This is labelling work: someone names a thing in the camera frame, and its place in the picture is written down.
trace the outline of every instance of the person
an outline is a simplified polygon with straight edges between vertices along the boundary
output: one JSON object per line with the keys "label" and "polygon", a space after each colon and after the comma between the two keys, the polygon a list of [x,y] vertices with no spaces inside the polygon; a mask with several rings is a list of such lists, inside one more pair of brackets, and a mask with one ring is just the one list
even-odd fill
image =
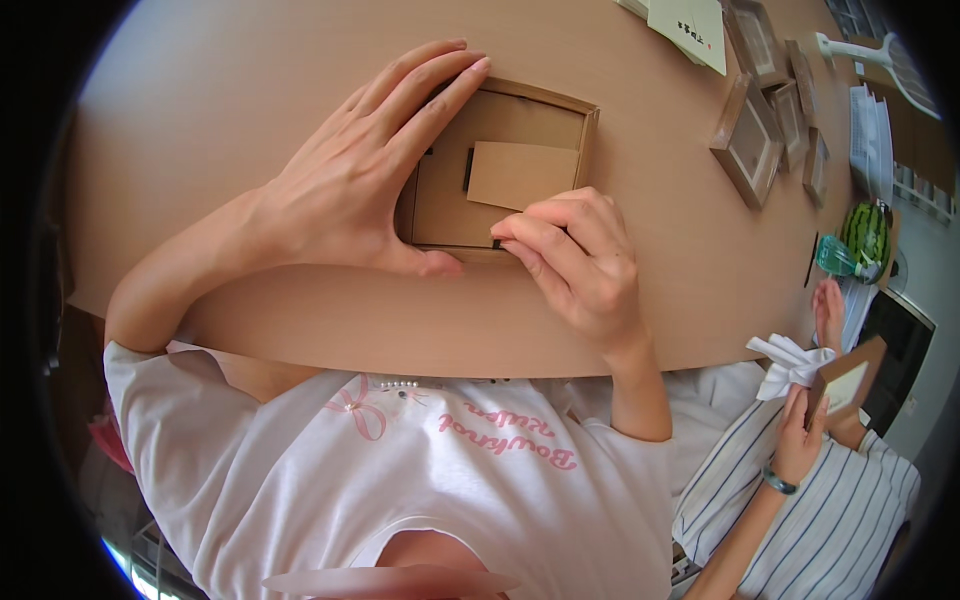
{"label": "person", "polygon": [[609,366],[609,425],[576,422],[517,379],[327,371],[260,405],[207,352],[164,351],[197,298],[259,270],[458,276],[450,255],[397,239],[395,203],[490,66],[462,39],[409,52],[275,179],[163,243],[114,291],[104,362],[123,445],[156,523],[211,597],[669,593],[670,411],[634,248],[595,190],[533,204],[492,236]]}
{"label": "person", "polygon": [[[836,281],[818,285],[813,310],[817,339],[841,355]],[[905,540],[920,476],[856,414],[824,438],[821,410],[806,432],[805,388],[753,401],[763,376],[755,362],[666,376],[678,451],[673,535],[704,567],[684,600],[865,598]],[[771,454],[792,495],[761,475]]]}

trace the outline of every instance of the bracelet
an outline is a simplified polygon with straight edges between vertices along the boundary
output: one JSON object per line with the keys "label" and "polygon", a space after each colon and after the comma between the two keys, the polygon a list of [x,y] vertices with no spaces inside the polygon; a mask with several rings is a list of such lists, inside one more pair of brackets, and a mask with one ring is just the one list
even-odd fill
{"label": "bracelet", "polygon": [[763,466],[763,480],[770,484],[770,487],[783,495],[793,495],[797,493],[797,486],[787,483],[780,479],[774,470],[770,468],[770,463]]}

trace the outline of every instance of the white ribbon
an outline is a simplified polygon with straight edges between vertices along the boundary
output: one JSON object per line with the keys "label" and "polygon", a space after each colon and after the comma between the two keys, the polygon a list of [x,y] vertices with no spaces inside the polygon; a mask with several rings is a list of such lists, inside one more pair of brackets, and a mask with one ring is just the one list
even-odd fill
{"label": "white ribbon", "polygon": [[766,354],[774,362],[756,393],[756,399],[763,401],[786,396],[791,383],[810,387],[817,370],[836,358],[836,352],[830,348],[804,350],[778,333],[771,334],[766,342],[751,338],[747,348]]}

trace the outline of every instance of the fingernail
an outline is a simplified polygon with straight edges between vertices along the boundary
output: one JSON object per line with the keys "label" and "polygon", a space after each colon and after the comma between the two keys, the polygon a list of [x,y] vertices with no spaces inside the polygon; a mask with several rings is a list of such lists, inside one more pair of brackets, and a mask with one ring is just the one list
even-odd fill
{"label": "fingernail", "polygon": [[490,57],[484,57],[470,66],[471,71],[486,71],[490,69]]}

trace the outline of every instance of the pink ribbon graphic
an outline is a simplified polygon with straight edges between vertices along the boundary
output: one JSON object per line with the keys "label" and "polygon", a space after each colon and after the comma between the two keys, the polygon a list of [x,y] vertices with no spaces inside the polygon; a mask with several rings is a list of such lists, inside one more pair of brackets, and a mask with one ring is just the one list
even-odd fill
{"label": "pink ribbon graphic", "polygon": [[[338,413],[352,413],[353,422],[357,425],[357,431],[360,432],[360,435],[363,436],[365,440],[370,442],[376,442],[383,437],[383,434],[387,431],[387,418],[383,415],[380,409],[375,406],[370,406],[370,404],[364,404],[364,401],[367,399],[367,390],[369,385],[367,382],[367,375],[365,373],[360,373],[360,395],[357,397],[356,401],[353,401],[353,398],[350,396],[350,393],[342,389],[337,394],[344,399],[344,406],[341,406],[335,403],[333,400],[330,400],[324,408],[329,408],[332,411]],[[363,411],[370,412],[377,420],[380,421],[380,432],[376,437],[372,436],[370,429],[367,427],[367,420],[364,419]]]}

